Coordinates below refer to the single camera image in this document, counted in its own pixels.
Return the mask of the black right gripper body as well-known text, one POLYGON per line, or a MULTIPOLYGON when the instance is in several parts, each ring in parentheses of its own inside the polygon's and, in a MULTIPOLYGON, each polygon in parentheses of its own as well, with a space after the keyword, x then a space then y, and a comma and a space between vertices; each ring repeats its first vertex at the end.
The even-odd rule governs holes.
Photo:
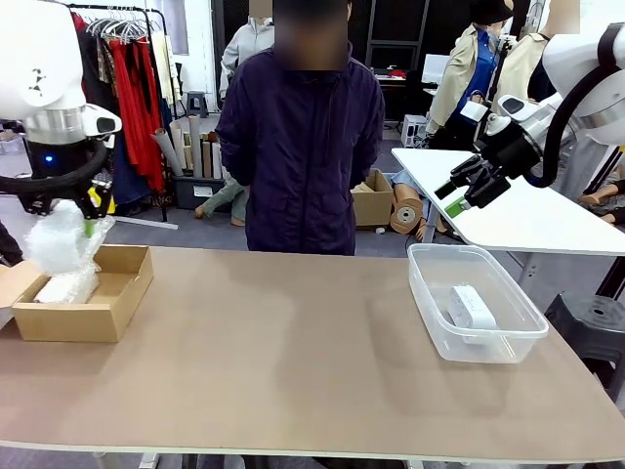
POLYGON ((518 124, 508 124, 492 136, 483 133, 475 147, 484 160, 476 176, 476 181, 480 182, 501 175, 516 179, 540 162, 540 149, 518 124))

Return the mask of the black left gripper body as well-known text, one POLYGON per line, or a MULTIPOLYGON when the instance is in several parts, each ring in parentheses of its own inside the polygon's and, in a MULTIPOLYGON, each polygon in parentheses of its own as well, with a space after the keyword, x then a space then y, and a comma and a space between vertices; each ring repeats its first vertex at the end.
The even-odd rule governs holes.
MULTIPOLYGON (((28 161, 31 167, 31 179, 48 180, 62 178, 80 170, 101 152, 101 143, 95 140, 83 140, 70 144, 53 145, 32 142, 27 143, 28 161)), ((100 172, 98 168, 91 176, 82 179, 73 178, 69 183, 54 185, 37 183, 37 191, 32 195, 46 195, 51 198, 87 199, 91 180, 100 172)))

